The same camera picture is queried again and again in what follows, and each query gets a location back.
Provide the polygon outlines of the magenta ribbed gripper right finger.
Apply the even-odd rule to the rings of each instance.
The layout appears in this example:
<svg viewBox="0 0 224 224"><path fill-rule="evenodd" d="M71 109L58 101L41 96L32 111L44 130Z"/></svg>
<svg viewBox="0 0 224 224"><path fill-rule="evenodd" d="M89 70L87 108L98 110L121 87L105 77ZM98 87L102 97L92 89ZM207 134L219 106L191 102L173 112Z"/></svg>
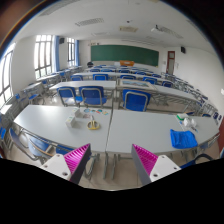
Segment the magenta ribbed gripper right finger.
<svg viewBox="0 0 224 224"><path fill-rule="evenodd" d="M180 170L166 155L157 156L136 144L132 145L131 154L143 186Z"/></svg>

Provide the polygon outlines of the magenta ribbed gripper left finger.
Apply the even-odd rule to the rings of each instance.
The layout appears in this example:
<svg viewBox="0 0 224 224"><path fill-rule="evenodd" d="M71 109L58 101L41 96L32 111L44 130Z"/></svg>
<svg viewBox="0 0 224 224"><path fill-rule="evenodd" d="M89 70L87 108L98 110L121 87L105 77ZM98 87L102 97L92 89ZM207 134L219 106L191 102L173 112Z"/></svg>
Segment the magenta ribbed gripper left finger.
<svg viewBox="0 0 224 224"><path fill-rule="evenodd" d="M90 156L91 146L86 144L65 155L55 154L41 166L41 169L74 184L79 184Z"/></svg>

